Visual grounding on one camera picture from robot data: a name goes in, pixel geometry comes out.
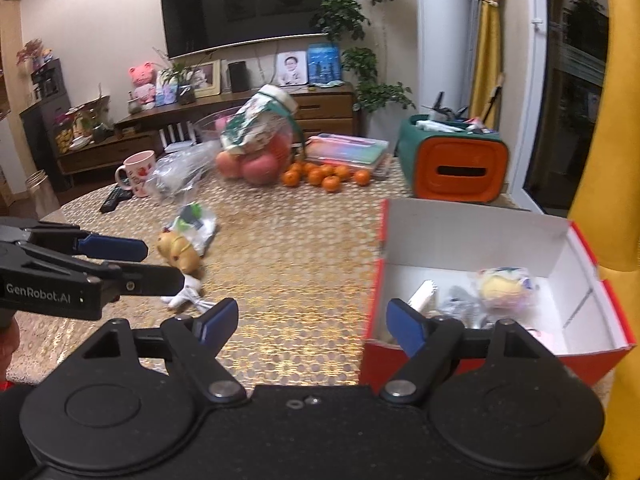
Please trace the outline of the green orange tissue box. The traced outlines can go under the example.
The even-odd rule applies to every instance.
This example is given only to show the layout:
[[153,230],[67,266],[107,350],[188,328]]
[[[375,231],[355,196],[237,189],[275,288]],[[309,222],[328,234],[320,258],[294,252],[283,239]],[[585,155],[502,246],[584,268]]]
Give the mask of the green orange tissue box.
[[481,204],[500,195],[509,162],[498,133],[426,115],[401,123],[396,156],[413,196]]

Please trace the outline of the bread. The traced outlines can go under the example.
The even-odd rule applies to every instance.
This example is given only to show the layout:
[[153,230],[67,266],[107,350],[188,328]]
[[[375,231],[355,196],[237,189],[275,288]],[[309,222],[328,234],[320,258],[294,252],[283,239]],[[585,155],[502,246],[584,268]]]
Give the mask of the bread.
[[523,311],[537,301],[533,275],[520,266],[497,266],[475,273],[474,286],[488,309]]

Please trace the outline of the white cable charger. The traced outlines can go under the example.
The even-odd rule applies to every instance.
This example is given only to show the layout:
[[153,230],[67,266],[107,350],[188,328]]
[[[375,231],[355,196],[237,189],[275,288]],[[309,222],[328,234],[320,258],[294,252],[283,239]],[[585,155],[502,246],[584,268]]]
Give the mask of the white cable charger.
[[191,275],[184,276],[183,288],[175,296],[161,296],[160,301],[171,310],[181,309],[188,304],[201,313],[210,310],[215,303],[201,296],[202,282]]

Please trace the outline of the silver foil snack bag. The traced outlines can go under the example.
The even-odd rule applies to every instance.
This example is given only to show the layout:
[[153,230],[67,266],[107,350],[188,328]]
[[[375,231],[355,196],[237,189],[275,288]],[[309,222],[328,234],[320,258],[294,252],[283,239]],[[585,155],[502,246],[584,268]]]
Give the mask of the silver foil snack bag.
[[488,330],[496,322],[495,315],[477,296],[461,286],[452,286],[437,305],[437,312],[460,321],[471,330]]

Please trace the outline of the wall television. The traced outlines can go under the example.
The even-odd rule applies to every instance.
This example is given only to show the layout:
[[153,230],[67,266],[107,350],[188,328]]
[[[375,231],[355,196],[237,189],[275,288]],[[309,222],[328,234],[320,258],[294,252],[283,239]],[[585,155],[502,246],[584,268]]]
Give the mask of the wall television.
[[317,36],[323,0],[160,0],[172,58],[262,40]]

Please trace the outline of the wooden picture frame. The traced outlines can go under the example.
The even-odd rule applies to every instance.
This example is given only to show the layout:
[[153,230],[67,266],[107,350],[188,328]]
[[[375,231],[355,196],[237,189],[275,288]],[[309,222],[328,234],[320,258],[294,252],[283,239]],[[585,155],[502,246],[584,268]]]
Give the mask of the wooden picture frame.
[[221,94],[221,62],[208,61],[192,66],[191,86],[198,99]]

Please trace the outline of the green leafy houseplant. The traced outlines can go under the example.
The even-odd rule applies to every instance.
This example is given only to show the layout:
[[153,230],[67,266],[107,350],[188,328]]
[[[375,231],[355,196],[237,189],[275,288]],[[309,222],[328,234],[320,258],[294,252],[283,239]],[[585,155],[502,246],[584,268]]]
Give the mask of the green leafy houseplant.
[[386,6],[395,0],[322,0],[312,24],[340,47],[342,69],[355,87],[357,106],[374,113],[388,104],[414,107],[412,90],[401,81],[386,80]]

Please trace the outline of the tangerine two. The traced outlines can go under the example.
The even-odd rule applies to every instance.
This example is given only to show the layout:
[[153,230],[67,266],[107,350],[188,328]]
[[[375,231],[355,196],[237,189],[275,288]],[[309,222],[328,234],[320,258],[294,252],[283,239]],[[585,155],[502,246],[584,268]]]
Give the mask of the tangerine two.
[[312,186],[321,186],[326,176],[320,167],[311,168],[307,174],[307,182]]

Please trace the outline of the red apple left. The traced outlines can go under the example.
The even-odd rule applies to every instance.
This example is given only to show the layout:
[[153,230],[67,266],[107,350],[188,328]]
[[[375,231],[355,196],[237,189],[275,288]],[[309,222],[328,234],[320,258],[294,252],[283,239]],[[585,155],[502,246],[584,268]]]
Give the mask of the red apple left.
[[242,161],[242,156],[220,152],[216,156],[215,164],[224,178],[236,180],[242,178]]

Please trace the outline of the yellow spotted toy figure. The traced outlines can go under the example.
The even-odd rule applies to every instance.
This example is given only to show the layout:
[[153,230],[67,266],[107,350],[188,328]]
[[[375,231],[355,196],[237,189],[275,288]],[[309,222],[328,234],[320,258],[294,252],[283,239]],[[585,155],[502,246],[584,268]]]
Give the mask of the yellow spotted toy figure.
[[180,233],[163,230],[157,237],[156,249],[165,261],[183,274],[198,273],[201,267],[201,256],[190,240]]

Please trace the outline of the clear zip plastic bag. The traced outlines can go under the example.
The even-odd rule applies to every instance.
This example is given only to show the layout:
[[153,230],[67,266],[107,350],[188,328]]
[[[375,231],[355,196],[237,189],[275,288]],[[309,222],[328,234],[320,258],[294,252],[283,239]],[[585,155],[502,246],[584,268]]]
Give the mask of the clear zip plastic bag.
[[158,202],[169,202],[191,193],[215,168],[221,150],[218,141],[206,141],[159,159],[146,181],[146,192]]

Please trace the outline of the tangerine three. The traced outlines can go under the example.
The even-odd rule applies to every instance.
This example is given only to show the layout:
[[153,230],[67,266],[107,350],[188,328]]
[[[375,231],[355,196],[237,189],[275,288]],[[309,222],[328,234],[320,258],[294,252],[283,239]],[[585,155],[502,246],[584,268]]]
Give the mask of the tangerine three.
[[337,193],[341,191],[342,181],[340,177],[334,174],[333,176],[325,177],[321,182],[321,186],[327,193]]

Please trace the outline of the pink square charger box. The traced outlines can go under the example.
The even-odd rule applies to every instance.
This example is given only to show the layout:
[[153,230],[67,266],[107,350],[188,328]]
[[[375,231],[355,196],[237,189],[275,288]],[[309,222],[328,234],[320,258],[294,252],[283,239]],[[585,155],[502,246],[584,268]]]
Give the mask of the pink square charger box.
[[437,311],[437,285],[432,280],[425,280],[411,295],[408,305],[423,316],[432,315]]

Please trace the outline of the small potted grass plant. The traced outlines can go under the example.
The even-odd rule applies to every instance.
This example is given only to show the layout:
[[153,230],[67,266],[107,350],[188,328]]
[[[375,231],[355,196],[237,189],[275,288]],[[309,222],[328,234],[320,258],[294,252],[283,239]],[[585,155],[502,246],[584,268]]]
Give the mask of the small potted grass plant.
[[168,55],[154,48],[160,57],[156,66],[157,106],[188,105],[196,102],[194,69],[185,62],[171,61]]

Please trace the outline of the tissue paper pack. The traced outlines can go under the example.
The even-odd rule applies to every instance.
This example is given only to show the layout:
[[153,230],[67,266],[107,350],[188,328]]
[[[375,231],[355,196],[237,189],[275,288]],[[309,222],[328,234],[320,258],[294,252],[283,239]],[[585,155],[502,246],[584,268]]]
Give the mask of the tissue paper pack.
[[217,216],[200,203],[183,206],[169,229],[186,238],[203,257],[217,231]]

